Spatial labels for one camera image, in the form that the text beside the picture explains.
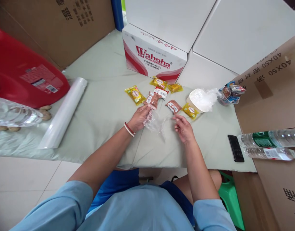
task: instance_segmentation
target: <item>potato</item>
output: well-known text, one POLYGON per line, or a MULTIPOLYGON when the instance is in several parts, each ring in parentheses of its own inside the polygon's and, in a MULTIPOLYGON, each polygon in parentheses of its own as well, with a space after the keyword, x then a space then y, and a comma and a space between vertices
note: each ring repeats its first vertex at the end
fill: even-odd
POLYGON ((11 132, 18 132, 21 127, 8 127, 11 132))
POLYGON ((46 110, 46 111, 48 111, 48 110, 50 110, 52 107, 50 106, 50 105, 47 105, 47 106, 43 106, 43 107, 40 107, 39 109, 40 110, 46 110))
POLYGON ((50 115, 50 112, 46 111, 46 110, 41 109, 39 112, 42 113, 44 116, 49 116, 50 115))
POLYGON ((7 126, 0 125, 0 131, 6 131, 6 130, 9 130, 7 126))
POLYGON ((42 120, 50 120, 51 119, 51 115, 44 115, 43 117, 42 117, 42 120))

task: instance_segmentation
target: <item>table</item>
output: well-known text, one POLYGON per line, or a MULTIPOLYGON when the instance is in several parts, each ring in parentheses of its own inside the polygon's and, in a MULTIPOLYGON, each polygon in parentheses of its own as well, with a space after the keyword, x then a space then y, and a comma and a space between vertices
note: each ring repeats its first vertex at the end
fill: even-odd
MULTIPOLYGON (((111 32, 95 44, 65 71, 72 81, 76 77, 88 81, 59 148, 36 149, 50 121, 35 127, 22 128, 17 133, 0 132, 0 156, 63 160, 82 163, 91 153, 104 144, 124 122, 128 122, 137 106, 124 92, 137 85, 145 96, 154 90, 149 77, 126 68, 122 34, 111 32)), ((118 166, 131 167, 186 167, 183 145, 174 131, 172 112, 165 104, 174 99, 181 106, 192 89, 171 94, 158 101, 158 114, 166 118, 164 138, 144 128, 139 131, 127 148, 118 166)), ((53 104, 54 115, 63 99, 53 104)), ((184 115, 192 124, 196 140, 209 169, 256 172, 251 158, 244 163, 233 160, 227 135, 239 135, 241 130, 234 106, 224 107, 218 102, 213 111, 203 113, 195 121, 184 115)))

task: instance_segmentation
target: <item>red plastic jug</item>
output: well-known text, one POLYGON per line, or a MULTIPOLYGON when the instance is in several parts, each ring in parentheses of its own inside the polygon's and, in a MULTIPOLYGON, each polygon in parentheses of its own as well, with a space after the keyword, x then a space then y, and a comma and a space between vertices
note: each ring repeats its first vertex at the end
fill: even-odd
POLYGON ((70 89, 50 62, 0 30, 0 97, 39 108, 62 98, 70 89))

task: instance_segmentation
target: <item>light blue shirt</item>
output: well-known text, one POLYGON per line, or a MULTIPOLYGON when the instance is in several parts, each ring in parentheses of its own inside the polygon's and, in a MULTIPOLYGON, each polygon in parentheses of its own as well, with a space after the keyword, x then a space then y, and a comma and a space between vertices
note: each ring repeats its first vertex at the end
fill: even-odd
MULTIPOLYGON (((89 185, 67 182, 11 230, 194 230, 179 204, 158 186, 116 193, 86 218, 92 200, 89 185)), ((193 215, 196 230, 235 230, 221 200, 196 201, 193 215)))

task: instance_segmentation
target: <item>yellow snack packet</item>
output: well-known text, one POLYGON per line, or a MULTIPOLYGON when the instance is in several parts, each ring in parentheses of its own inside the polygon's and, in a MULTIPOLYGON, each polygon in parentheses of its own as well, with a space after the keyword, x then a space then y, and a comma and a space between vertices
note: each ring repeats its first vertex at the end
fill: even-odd
POLYGON ((185 112, 192 120, 195 120, 197 114, 199 114, 199 112, 191 107, 188 103, 183 106, 183 112, 185 112))
POLYGON ((168 89, 171 91, 171 93, 183 91, 182 85, 180 85, 178 83, 172 84, 172 85, 168 85, 168 89))
POLYGON ((146 101, 146 98, 141 94, 136 85, 125 89, 125 92, 135 101, 136 106, 146 101))
POLYGON ((156 78, 156 77, 152 80, 152 82, 150 82, 150 84, 152 84, 154 86, 158 86, 163 90, 165 90, 166 87, 167 87, 167 82, 166 81, 163 81, 163 80, 161 80, 159 78, 156 78))

